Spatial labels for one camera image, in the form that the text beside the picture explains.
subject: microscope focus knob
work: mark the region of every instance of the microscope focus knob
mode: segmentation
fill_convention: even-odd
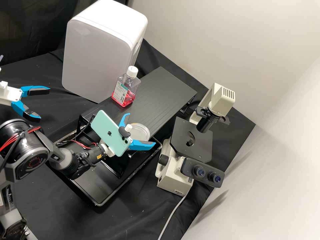
[[[168,161],[169,157],[167,155],[161,154],[158,163],[160,163],[162,166],[165,166],[167,165]]]

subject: pink liquid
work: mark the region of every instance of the pink liquid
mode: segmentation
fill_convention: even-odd
[[[113,100],[115,100],[119,105],[121,105],[122,107],[126,107],[128,106],[130,103],[133,102],[133,100],[136,98],[136,95],[134,93],[132,93],[130,90],[128,90],[127,95],[125,96],[125,99],[123,101],[123,103],[118,102],[116,99],[113,98],[113,93],[111,98]]]

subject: red wire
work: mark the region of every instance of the red wire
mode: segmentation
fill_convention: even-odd
[[[85,148],[85,149],[91,149],[90,147],[85,146],[84,144],[82,144],[81,142],[78,142],[76,140],[71,140],[72,142],[75,142],[76,144],[78,144],[79,146]]]
[[[39,130],[41,127],[35,127],[35,128],[32,128],[28,131],[28,133],[32,133],[34,131],[37,131]],[[18,134],[15,133],[13,134],[3,145],[2,147],[0,148],[0,152],[5,149],[6,147],[8,147],[10,144],[14,143],[16,140],[18,139]]]

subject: black cloth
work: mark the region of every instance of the black cloth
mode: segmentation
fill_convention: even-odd
[[[40,125],[51,140],[74,130],[79,114],[95,105],[63,89],[62,63],[58,60],[62,60],[62,50],[54,54],[57,57],[46,54],[5,65],[0,73],[0,80],[8,81],[10,86],[40,84],[52,88],[49,95],[23,99],[26,105],[43,117]],[[147,74],[158,66],[164,67],[198,92],[195,101],[199,101],[207,91],[202,84],[146,41],[143,41],[136,66],[140,69],[140,74]],[[0,111],[0,122],[17,117],[10,107],[0,106]],[[188,110],[185,114],[178,115],[187,118],[191,112]],[[220,129],[219,134],[224,135],[224,138],[219,142],[217,135],[216,144],[219,148],[214,148],[214,159],[223,162],[222,170],[229,165],[254,127],[254,123],[235,109],[230,113],[232,125]],[[173,123],[174,118],[155,137],[159,140],[168,137]],[[42,166],[15,184],[18,209],[27,218],[30,229],[39,239],[157,239],[181,197],[156,187],[156,164],[157,156],[101,208],[94,207],[47,166]],[[212,188],[195,181],[185,201],[171,219],[163,239],[180,239],[211,191]]]
[[[2,65],[57,49],[73,15],[97,0],[3,0],[0,3]],[[125,0],[116,0],[125,4]]]

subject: microscope stage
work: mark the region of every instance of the microscope stage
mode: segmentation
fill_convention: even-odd
[[[181,156],[201,162],[210,162],[212,158],[213,133],[209,130],[201,133],[197,125],[176,117],[170,145]]]

